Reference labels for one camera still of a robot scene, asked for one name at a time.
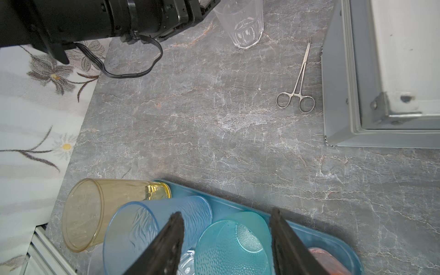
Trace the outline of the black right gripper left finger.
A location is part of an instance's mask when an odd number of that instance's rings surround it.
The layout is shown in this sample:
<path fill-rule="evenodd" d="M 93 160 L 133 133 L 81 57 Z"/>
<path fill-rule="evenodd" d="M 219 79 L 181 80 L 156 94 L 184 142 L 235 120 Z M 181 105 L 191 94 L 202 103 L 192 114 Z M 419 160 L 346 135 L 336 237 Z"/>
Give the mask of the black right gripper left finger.
<path fill-rule="evenodd" d="M 171 215 L 164 228 L 141 256 L 125 271 L 126 275 L 176 275 L 184 240 L 181 212 Z"/>

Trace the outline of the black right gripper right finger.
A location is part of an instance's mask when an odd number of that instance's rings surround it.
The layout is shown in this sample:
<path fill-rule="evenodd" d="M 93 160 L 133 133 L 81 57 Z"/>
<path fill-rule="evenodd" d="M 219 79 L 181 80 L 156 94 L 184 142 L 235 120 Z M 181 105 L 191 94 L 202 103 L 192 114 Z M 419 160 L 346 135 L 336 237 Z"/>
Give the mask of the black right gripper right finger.
<path fill-rule="evenodd" d="M 308 251 L 301 239 L 282 217 L 278 208 L 273 208 L 269 219 L 272 235 L 272 254 L 277 275 L 328 275 Z"/>

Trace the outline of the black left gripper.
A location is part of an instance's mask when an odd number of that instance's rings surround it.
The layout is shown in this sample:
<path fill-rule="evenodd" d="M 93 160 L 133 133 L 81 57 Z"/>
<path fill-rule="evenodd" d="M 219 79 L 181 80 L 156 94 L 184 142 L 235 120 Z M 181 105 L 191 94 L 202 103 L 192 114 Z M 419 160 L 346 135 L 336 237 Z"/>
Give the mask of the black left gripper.
<path fill-rule="evenodd" d="M 198 25 L 220 1 L 108 1 L 112 35 L 136 43 L 165 41 Z"/>

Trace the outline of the pink plastic cup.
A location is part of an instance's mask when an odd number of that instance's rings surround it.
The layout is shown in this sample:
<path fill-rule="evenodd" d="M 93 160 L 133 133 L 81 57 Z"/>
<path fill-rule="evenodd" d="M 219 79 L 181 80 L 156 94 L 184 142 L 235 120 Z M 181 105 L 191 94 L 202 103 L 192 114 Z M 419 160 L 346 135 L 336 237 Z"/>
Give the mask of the pink plastic cup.
<path fill-rule="evenodd" d="M 311 247 L 308 251 L 330 275 L 351 275 L 351 272 L 326 250 Z"/>

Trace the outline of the blue plastic cup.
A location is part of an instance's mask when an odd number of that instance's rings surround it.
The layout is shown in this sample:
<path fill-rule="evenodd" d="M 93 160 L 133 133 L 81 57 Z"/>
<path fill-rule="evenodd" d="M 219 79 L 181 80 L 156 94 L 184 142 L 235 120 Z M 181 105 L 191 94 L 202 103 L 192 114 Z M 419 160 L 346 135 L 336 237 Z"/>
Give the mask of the blue plastic cup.
<path fill-rule="evenodd" d="M 173 213 L 184 220 L 182 253 L 195 248 L 213 213 L 205 198 L 189 196 L 130 202 L 112 217 L 103 244 L 104 273 L 122 275 L 147 249 Z"/>

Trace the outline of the teal plastic cup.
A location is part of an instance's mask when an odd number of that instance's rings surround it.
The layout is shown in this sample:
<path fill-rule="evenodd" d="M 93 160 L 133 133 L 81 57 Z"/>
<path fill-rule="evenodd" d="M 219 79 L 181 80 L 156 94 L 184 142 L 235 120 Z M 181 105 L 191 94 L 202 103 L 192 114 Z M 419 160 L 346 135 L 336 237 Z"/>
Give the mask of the teal plastic cup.
<path fill-rule="evenodd" d="M 254 212 L 238 212 L 211 224 L 195 248 L 196 275 L 271 275 L 271 234 Z"/>

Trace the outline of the yellow plastic cup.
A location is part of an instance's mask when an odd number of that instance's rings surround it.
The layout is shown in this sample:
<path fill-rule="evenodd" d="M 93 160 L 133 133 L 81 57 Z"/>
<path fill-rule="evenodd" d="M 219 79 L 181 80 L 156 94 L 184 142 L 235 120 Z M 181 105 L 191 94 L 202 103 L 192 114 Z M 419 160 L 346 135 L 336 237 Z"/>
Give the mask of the yellow plastic cup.
<path fill-rule="evenodd" d="M 121 206 L 132 201 L 167 198 L 171 198 L 171 189 L 163 182 L 82 179 L 65 202 L 61 222 L 64 242 L 76 253 L 101 244 Z"/>

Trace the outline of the clear faceted glass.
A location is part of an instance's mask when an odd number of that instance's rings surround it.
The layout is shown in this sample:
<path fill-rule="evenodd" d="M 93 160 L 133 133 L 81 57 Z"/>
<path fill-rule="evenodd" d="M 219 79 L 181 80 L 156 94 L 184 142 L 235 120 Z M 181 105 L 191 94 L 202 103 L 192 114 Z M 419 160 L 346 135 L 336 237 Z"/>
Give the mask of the clear faceted glass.
<path fill-rule="evenodd" d="M 195 275 L 194 255 L 194 250 L 188 250 L 182 254 L 177 275 Z"/>
<path fill-rule="evenodd" d="M 104 275 L 103 244 L 97 245 L 92 251 L 87 275 Z"/>
<path fill-rule="evenodd" d="M 264 32 L 263 0 L 222 0 L 214 12 L 233 44 L 248 49 L 257 44 Z"/>

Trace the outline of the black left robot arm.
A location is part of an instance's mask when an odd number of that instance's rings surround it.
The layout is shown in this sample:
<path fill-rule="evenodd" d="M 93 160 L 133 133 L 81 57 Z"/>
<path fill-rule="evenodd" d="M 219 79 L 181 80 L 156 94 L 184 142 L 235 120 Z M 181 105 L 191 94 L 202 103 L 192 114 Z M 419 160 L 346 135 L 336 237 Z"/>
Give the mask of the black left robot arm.
<path fill-rule="evenodd" d="M 159 42 L 199 24 L 218 1 L 1 1 L 1 47 L 31 45 L 68 65 L 80 41 Z"/>

